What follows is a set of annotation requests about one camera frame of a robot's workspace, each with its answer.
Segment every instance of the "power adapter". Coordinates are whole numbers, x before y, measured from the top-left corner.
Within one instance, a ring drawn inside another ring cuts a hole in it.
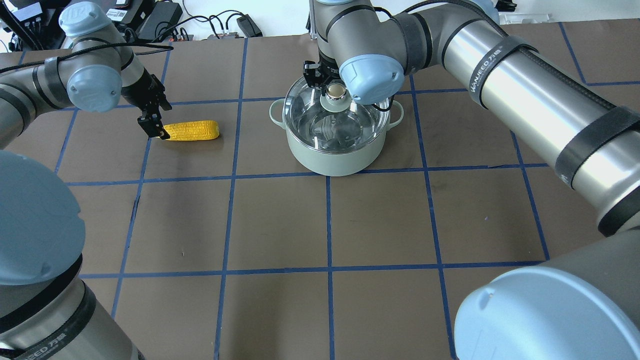
[[[249,15],[242,15],[237,20],[240,30],[248,38],[255,38],[262,36],[262,30],[256,25],[253,19]]]
[[[151,42],[158,37],[166,28],[176,25],[182,16],[182,8],[180,4],[169,3],[167,1],[158,1],[154,6],[154,11],[147,17],[138,31],[138,40],[141,42]],[[167,33],[161,37],[159,41],[163,41],[171,33]]]

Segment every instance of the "lid knob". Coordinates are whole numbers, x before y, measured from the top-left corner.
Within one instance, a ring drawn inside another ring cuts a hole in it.
[[[333,83],[326,88],[326,95],[331,100],[339,100],[347,94],[347,88],[342,84]]]

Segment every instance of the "black cable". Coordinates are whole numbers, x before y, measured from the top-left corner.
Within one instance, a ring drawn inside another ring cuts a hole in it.
[[[396,97],[395,94],[391,95],[391,97],[389,98],[389,107],[388,108],[380,108],[378,105],[376,104],[371,104],[371,106],[373,106],[374,109],[378,110],[378,111],[382,111],[383,113],[386,113],[387,111],[391,110],[391,107],[394,104],[394,98]]]
[[[69,55],[60,56],[60,61],[68,60],[68,59],[71,59],[71,58],[79,56],[79,55],[90,53],[92,51],[97,51],[97,50],[102,50],[102,49],[109,49],[109,48],[112,48],[112,47],[123,47],[123,46],[150,47],[152,49],[162,49],[162,52],[173,50],[173,46],[167,46],[167,45],[146,44],[146,43],[141,43],[141,42],[118,42],[118,43],[115,43],[115,44],[104,44],[104,45],[98,45],[98,46],[88,47],[86,49],[78,50],[78,51],[76,51],[74,53],[71,53]],[[21,65],[9,66],[9,67],[5,67],[4,69],[0,69],[0,74],[2,74],[4,72],[12,71],[12,70],[22,69],[22,68],[25,68],[25,67],[38,66],[38,65],[43,65],[43,64],[44,64],[44,61],[34,61],[34,62],[31,62],[31,63],[24,63],[24,64],[21,64]]]
[[[391,15],[391,13],[389,12],[389,10],[385,9],[385,8],[381,8],[379,6],[375,6],[373,8],[373,10],[376,10],[377,12],[381,12],[381,13],[386,13],[388,17],[391,17],[393,15]]]
[[[464,7],[464,8],[467,8],[467,9],[475,12],[483,20],[488,22],[489,25],[498,34],[500,34],[500,36],[502,36],[503,38],[509,36],[509,34],[507,34],[507,32],[504,31],[500,27],[500,25],[498,25],[495,21],[493,21],[493,19],[491,17],[489,17],[489,15],[487,15],[484,12],[484,10],[482,10],[482,9],[480,9],[480,7],[478,7],[478,6],[476,6],[476,5],[472,4],[472,3],[468,3],[468,2],[466,2],[464,0],[427,0],[427,1],[421,1],[421,2],[419,2],[419,3],[417,3],[417,4],[413,5],[413,6],[408,7],[403,12],[408,13],[410,11],[413,11],[413,10],[417,9],[417,8],[420,8],[420,7],[423,7],[423,6],[426,6],[426,5],[431,5],[431,4],[438,4],[438,3],[455,4],[455,5],[460,5],[460,6]],[[555,76],[557,79],[559,79],[560,81],[562,81],[563,83],[568,85],[570,88],[576,90],[578,93],[580,93],[583,96],[587,97],[588,99],[594,101],[595,103],[597,103],[598,105],[602,106],[603,108],[605,108],[607,110],[611,110],[611,109],[616,107],[615,105],[613,105],[609,101],[603,99],[602,97],[600,97],[596,93],[594,93],[591,90],[585,88],[584,85],[580,84],[576,80],[574,80],[574,79],[570,78],[569,76],[567,76],[564,72],[561,72],[560,70],[556,69],[555,67],[553,67],[553,65],[547,63],[545,60],[543,60],[539,56],[536,56],[530,50],[521,47],[521,48],[519,48],[519,51],[524,56],[526,56],[528,59],[530,59],[534,63],[538,64],[541,68],[545,69],[547,72],[549,72],[550,74]]]
[[[190,17],[193,17],[193,15],[187,9],[187,0],[182,0],[182,8],[184,9],[184,12],[187,13],[187,15],[189,15]]]
[[[42,44],[38,41],[38,39],[31,37],[26,29],[22,26],[22,24],[16,19],[9,8],[6,7],[6,4],[3,0],[0,0],[0,18],[2,18],[7,26],[13,30],[13,32],[18,36],[18,38],[22,38],[22,41],[27,40],[27,45],[33,50],[44,50]]]
[[[213,30],[214,35],[216,35],[216,38],[220,38],[220,36],[219,36],[219,35],[218,35],[218,33],[216,32],[216,28],[215,28],[215,26],[213,26],[213,22],[210,20],[210,18],[208,18],[208,17],[206,17],[206,16],[202,16],[202,15],[195,15],[195,16],[189,17],[189,18],[187,18],[187,19],[184,19],[184,20],[180,21],[179,23],[177,23],[176,25],[173,25],[173,26],[171,26],[171,27],[169,27],[169,28],[163,28],[163,32],[161,32],[161,33],[160,33],[160,35],[156,36],[156,38],[155,38],[155,39],[151,40],[151,42],[156,42],[156,41],[158,41],[158,40],[162,39],[162,38],[165,36],[165,34],[166,34],[167,32],[169,32],[169,31],[171,31],[171,32],[172,32],[172,31],[173,31],[175,28],[177,28],[178,26],[180,26],[180,25],[184,24],[184,23],[185,23],[185,22],[187,22],[187,21],[191,21],[191,20],[193,20],[193,19],[207,19],[207,21],[209,21],[209,25],[211,25],[211,30]],[[160,24],[162,24],[162,23],[166,23],[166,21],[161,21],[161,22],[159,22],[159,23],[158,23],[158,25],[156,25],[156,30],[157,30],[157,27],[158,27]]]
[[[144,56],[144,55],[151,55],[151,54],[158,54],[158,53],[166,53],[167,51],[169,51],[169,49],[145,51],[143,53],[134,53],[134,54],[136,56]]]
[[[241,12],[237,12],[237,13],[233,13],[233,14],[229,15],[227,17],[227,21],[225,21],[225,27],[226,27],[227,30],[229,30],[229,20],[231,20],[231,18],[234,17],[234,16],[244,16],[244,14],[241,13]]]
[[[189,33],[184,28],[180,28],[180,37],[183,41],[189,41]]]
[[[243,13],[241,13],[241,12],[239,12],[239,11],[237,11],[237,10],[227,10],[227,11],[221,12],[219,15],[221,15],[222,13],[225,13],[225,12],[234,12],[233,14],[231,14],[231,15],[229,15],[229,16],[227,17],[227,21],[225,22],[225,25],[226,25],[226,27],[227,27],[227,31],[229,30],[229,20],[231,20],[231,18],[232,18],[232,17],[234,17],[234,16],[236,16],[236,15],[239,15],[239,16],[242,16],[242,17],[244,17],[244,18],[246,19],[246,15],[245,15],[245,14],[243,14]],[[249,25],[251,25],[251,30],[253,31],[253,33],[254,33],[254,34],[256,34],[256,33],[257,33],[257,31],[256,31],[256,30],[255,30],[255,28],[253,27],[253,22],[251,22],[251,21],[250,21],[250,22],[249,22]]]

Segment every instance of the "black strap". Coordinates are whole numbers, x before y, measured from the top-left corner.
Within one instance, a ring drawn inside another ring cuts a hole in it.
[[[44,61],[44,78],[58,104],[65,104],[69,102],[69,98],[66,95],[67,89],[62,84],[60,73],[58,72],[59,62],[60,57],[48,58]]]
[[[429,30],[427,21],[424,20],[424,17],[420,15],[420,13],[412,13],[411,15],[418,19],[420,26],[422,26],[424,37],[427,40],[427,58],[424,60],[424,65],[422,66],[423,69],[426,69],[427,67],[429,67],[429,64],[431,63],[431,57],[433,56],[433,40],[431,39],[431,31]]]
[[[44,338],[37,344],[25,350],[24,354],[15,360],[46,360],[66,347],[75,339],[89,323],[95,312],[95,295],[84,284],[84,295],[76,311],[58,330]]]
[[[640,211],[640,186],[620,200],[602,217],[598,224],[598,230],[604,236],[611,236],[617,233],[638,211]]]
[[[573,188],[578,169],[599,148],[640,123],[640,115],[624,106],[613,108],[582,129],[556,159],[556,174]]]
[[[49,107],[51,107],[52,109],[61,110],[62,108],[60,108],[58,105],[55,105],[51,101],[51,99],[47,96],[47,94],[44,93],[44,90],[42,90],[42,85],[40,84],[40,79],[38,78],[38,69],[39,68],[40,67],[35,67],[35,68],[33,68],[33,71],[31,72],[31,77],[33,78],[33,84],[36,86],[36,91],[38,92],[38,95],[40,95],[42,100],[44,102],[46,102],[47,105],[49,105]]]
[[[67,288],[71,281],[76,277],[80,266],[82,265],[82,255],[78,257],[76,262],[65,272],[55,278],[46,288],[38,295],[27,301],[22,306],[13,310],[11,313],[0,318],[0,334],[13,329],[14,327],[29,320],[36,315],[45,306],[49,305],[62,291]]]
[[[11,106],[20,113],[20,117],[22,117],[22,129],[24,130],[24,128],[29,124],[29,120],[31,118],[31,113],[27,106],[18,97],[2,88],[0,88],[0,99],[11,104]]]
[[[523,38],[510,35],[503,38],[491,51],[485,54],[482,60],[476,65],[473,73],[471,73],[471,79],[469,80],[469,95],[471,95],[473,101],[486,109],[486,106],[482,102],[482,89],[486,79],[502,60],[521,47],[526,47],[538,52],[536,48],[529,45]]]
[[[340,20],[343,16],[358,10],[370,10],[372,12],[376,12],[376,9],[374,9],[373,6],[370,6],[370,5],[360,4],[360,5],[350,6],[344,9],[343,11],[339,12],[336,16],[333,17],[333,19],[331,19],[331,21],[329,22],[329,25],[326,26],[326,31],[324,32],[326,34],[326,37],[329,37],[329,30],[331,30],[333,25],[338,20]]]

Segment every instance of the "metal cylinder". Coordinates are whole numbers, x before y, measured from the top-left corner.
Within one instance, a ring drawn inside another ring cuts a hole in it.
[[[80,264],[53,281],[0,289],[0,349],[16,360],[144,360],[78,278]]]
[[[476,65],[502,37],[484,21],[461,29],[444,55],[446,69],[468,87]],[[515,52],[488,76],[484,105],[550,165],[564,147],[607,109]],[[598,221],[640,185],[640,134],[627,131],[594,153],[573,187],[598,211]],[[632,219],[621,229],[637,225]]]
[[[2,116],[0,116],[1,150],[20,135],[22,128],[24,127],[24,121],[22,120],[22,116],[18,109],[4,99],[0,99],[0,109],[2,109]]]

